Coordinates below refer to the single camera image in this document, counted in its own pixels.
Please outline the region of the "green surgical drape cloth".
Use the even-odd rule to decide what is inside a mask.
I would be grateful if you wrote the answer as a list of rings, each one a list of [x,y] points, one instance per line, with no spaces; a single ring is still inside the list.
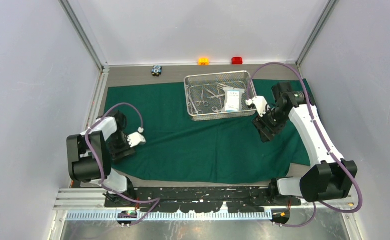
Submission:
[[[110,87],[105,109],[111,107],[126,116],[127,134],[144,128],[146,143],[113,165],[139,179],[248,184],[285,177],[291,164],[310,165],[290,122],[263,143],[250,116],[192,121],[181,82]]]

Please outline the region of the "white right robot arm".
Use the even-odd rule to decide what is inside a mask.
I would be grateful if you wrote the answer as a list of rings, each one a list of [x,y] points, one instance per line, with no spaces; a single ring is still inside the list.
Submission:
[[[281,205],[288,196],[303,198],[307,202],[344,199],[353,185],[357,166],[346,161],[332,144],[321,123],[313,98],[307,90],[294,91],[288,82],[272,87],[275,103],[269,105],[263,96],[246,100],[255,108],[257,116],[252,121],[262,142],[273,140],[291,122],[300,135],[307,151],[310,170],[302,177],[272,179],[268,198]]]

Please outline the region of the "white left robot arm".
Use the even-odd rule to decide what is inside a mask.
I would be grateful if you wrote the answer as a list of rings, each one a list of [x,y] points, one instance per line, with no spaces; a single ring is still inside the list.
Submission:
[[[109,192],[118,192],[117,201],[124,207],[135,203],[136,194],[131,181],[112,169],[125,157],[133,155],[124,129],[127,119],[118,110],[105,119],[96,119],[96,126],[66,138],[68,173],[72,181],[92,183],[106,187]]]

